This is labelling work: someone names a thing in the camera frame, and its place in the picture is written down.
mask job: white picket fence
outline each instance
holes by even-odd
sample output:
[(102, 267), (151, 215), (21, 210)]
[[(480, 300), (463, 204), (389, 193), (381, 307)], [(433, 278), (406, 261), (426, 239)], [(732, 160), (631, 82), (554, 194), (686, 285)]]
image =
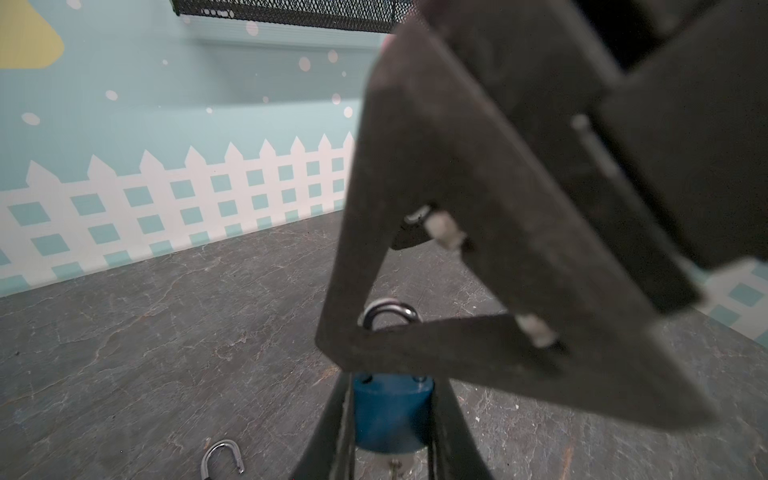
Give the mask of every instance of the white picket fence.
[[(153, 256), (152, 243), (170, 241), (173, 251), (193, 246), (190, 235), (207, 232), (210, 241), (227, 237), (226, 226), (239, 224), (243, 233), (258, 230), (257, 219), (269, 217), (272, 226), (286, 223), (286, 212), (298, 210), (298, 218), (310, 216), (310, 207), (321, 204), (323, 212), (334, 211), (334, 202), (342, 200), (346, 193), (348, 175), (353, 157), (354, 140), (348, 134), (343, 147), (334, 149), (323, 135), (317, 151), (306, 151), (297, 138), (290, 154), (276, 155), (274, 148), (265, 141), (259, 158), (246, 160), (237, 148), (230, 144), (224, 155), (224, 163), (207, 164), (203, 157), (190, 147), (185, 168), (166, 170), (160, 161), (148, 151), (141, 159), (140, 173), (118, 176), (99, 158), (91, 157), (88, 180), (62, 183), (51, 172), (32, 162), (27, 175), (27, 188), (0, 192), (0, 249), (10, 263), (0, 266), (0, 280), (22, 275), (30, 287), (58, 281), (54, 266), (78, 262), (84, 273), (93, 273), (109, 267), (104, 255), (127, 252), (132, 262)], [(343, 158), (344, 168), (332, 171), (332, 159)], [(308, 176), (306, 163), (319, 161), (319, 175)], [(293, 179), (280, 180), (278, 167), (293, 166)], [(264, 182), (249, 186), (247, 172), (262, 170)], [(227, 174), (231, 189), (215, 192), (211, 177)], [(333, 181), (343, 179), (344, 191), (333, 192)], [(189, 180), (194, 196), (177, 199), (170, 183)], [(319, 197), (309, 196), (309, 185), (321, 184)], [(152, 203), (132, 207), (124, 189), (146, 187)], [(282, 191), (295, 189), (296, 201), (283, 203)], [(80, 215), (71, 198), (85, 194), (97, 194), (105, 212)], [(267, 208), (254, 210), (251, 197), (266, 194)], [(234, 200), (237, 214), (222, 217), (218, 204)], [(8, 207), (39, 202), (50, 221), (22, 226)], [(180, 211), (199, 207), (203, 221), (184, 224)], [(159, 215), (164, 230), (143, 233), (138, 218)], [(111, 223), (120, 239), (96, 244), (88, 228)], [(31, 239), (59, 234), (69, 250), (52, 255), (41, 255)]]

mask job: table surface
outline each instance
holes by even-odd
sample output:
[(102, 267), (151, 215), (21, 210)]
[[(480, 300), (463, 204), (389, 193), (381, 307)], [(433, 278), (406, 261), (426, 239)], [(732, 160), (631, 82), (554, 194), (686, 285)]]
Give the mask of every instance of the table surface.
[[(0, 299), (0, 478), (288, 478), (336, 377), (313, 337), (340, 214)], [(371, 298), (426, 320), (502, 308), (433, 243), (390, 252)], [(498, 479), (768, 477), (768, 351), (688, 310), (654, 335), (719, 412), (668, 434), (455, 383)], [(424, 455), (410, 478), (426, 478)], [(384, 478), (359, 453), (358, 478)]]

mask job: polka dot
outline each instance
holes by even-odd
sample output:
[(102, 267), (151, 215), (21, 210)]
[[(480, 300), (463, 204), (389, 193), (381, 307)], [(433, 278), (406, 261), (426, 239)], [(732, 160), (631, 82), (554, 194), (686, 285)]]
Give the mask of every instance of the polka dot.
[(40, 124), (40, 117), (38, 117), (35, 114), (31, 114), (29, 112), (22, 115), (22, 120), (24, 123), (29, 125), (39, 125)]
[(259, 24), (256, 22), (245, 22), (245, 31), (248, 32), (248, 35), (255, 37), (259, 34)]

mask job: wall mural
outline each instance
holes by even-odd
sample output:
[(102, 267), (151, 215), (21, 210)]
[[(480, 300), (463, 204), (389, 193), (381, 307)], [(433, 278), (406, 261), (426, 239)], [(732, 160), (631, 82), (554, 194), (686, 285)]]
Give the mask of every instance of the wall mural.
[[(0, 2), (0, 296), (343, 207), (383, 35)], [(768, 266), (690, 276), (768, 346)]]

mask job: mesh tray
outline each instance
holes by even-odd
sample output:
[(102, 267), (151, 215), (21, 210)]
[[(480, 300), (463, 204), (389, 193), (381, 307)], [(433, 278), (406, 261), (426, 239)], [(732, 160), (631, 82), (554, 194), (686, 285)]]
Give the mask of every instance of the mesh tray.
[(411, 0), (171, 0), (176, 15), (389, 33)]

